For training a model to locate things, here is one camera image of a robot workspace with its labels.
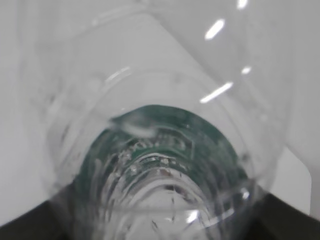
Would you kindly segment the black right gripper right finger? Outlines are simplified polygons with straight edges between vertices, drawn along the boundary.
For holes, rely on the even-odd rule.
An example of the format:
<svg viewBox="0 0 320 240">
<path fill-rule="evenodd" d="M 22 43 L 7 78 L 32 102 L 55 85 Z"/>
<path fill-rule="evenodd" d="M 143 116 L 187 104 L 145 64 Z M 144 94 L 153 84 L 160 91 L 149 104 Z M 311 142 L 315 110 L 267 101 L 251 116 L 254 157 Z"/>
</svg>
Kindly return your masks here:
<svg viewBox="0 0 320 240">
<path fill-rule="evenodd" d="M 318 240 L 320 222 L 268 194 L 252 224 L 253 240 Z"/>
</svg>

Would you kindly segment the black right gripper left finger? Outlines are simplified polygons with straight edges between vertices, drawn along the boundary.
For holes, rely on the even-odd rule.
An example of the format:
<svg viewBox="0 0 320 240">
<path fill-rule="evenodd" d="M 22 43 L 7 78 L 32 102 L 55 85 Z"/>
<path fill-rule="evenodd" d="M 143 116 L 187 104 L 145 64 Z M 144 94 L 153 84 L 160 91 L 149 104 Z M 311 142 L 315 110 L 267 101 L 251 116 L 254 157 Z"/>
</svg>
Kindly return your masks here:
<svg viewBox="0 0 320 240">
<path fill-rule="evenodd" d="M 2 240 L 64 240 L 65 230 L 57 218 L 54 204 L 64 190 L 0 227 Z"/>
</svg>

